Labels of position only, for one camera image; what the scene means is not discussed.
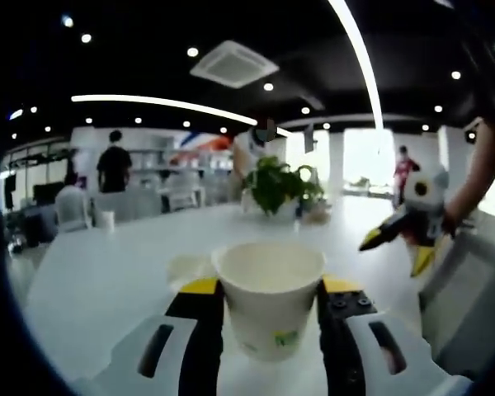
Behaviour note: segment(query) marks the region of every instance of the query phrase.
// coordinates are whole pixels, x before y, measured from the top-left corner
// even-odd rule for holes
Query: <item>black ceiling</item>
[[[453,12],[432,0],[346,2],[364,36],[383,112],[416,116],[430,125],[459,122],[455,109],[475,71]],[[103,126],[133,125],[139,116],[142,126],[181,129],[190,120],[195,130],[245,130],[236,121],[170,107],[70,101],[81,94],[176,99],[271,116],[277,123],[370,113],[360,66],[327,0],[75,0],[19,7],[7,14],[4,29],[0,113],[5,120],[23,108],[24,115],[2,123],[7,145],[47,137],[47,125],[51,134],[69,133],[85,125],[86,117]],[[73,18],[73,28],[63,26],[62,15]],[[90,43],[81,42],[83,33],[92,35]],[[201,55],[224,40],[246,45],[280,71],[241,89],[191,76]],[[191,46],[200,51],[198,57],[187,57]],[[454,70],[462,72],[458,81],[450,76]],[[274,84],[272,92],[262,89],[266,82]],[[324,110],[302,115],[306,96],[320,101]],[[444,111],[435,113],[435,105]],[[37,106],[35,114],[31,106]],[[417,130],[420,124],[400,125]],[[18,135],[14,142],[9,139],[13,131]]]

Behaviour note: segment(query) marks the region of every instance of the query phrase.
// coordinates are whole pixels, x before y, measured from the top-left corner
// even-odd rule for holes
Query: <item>small white cup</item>
[[[213,254],[240,348],[260,361],[298,349],[324,255],[298,243],[246,243]]]
[[[116,229],[116,213],[114,211],[100,211],[99,227],[108,233],[113,233]]]

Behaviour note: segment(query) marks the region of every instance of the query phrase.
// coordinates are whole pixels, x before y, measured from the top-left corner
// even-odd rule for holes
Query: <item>person in red shirt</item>
[[[419,170],[420,165],[409,157],[407,147],[400,146],[399,160],[396,163],[396,170],[394,171],[394,208],[398,208],[405,201],[403,189],[405,188],[405,183],[407,183],[409,173]]]

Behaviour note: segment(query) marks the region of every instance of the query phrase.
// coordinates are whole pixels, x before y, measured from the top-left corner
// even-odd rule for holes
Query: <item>ceiling vent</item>
[[[231,88],[242,88],[279,70],[279,67],[248,47],[225,41],[206,54],[191,75]]]

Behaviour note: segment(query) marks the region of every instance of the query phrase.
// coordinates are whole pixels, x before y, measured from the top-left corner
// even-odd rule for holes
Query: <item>tabletop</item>
[[[332,219],[325,225],[271,221],[245,215],[238,205],[219,205],[120,224],[114,233],[88,229],[59,234],[35,274],[24,310],[26,322],[66,380],[92,378],[110,363],[112,349],[121,339],[146,318],[165,312],[174,296],[166,272],[174,257],[257,240],[297,240],[324,252],[325,272],[362,285],[379,310],[389,310],[419,328],[417,293],[404,242],[358,252],[367,231],[391,211],[387,200],[348,196],[334,203]],[[254,377],[261,390],[274,388],[275,378],[288,378],[297,370],[302,385],[295,384],[292,394],[312,394],[311,386],[320,386],[322,394],[326,375],[318,329],[311,322],[299,357],[272,369],[233,352],[230,360],[236,363],[225,365],[233,343],[224,327],[219,394],[244,394],[239,381],[246,385],[245,394],[252,394]],[[312,362],[305,365],[307,359]],[[233,375],[233,367],[243,375]]]

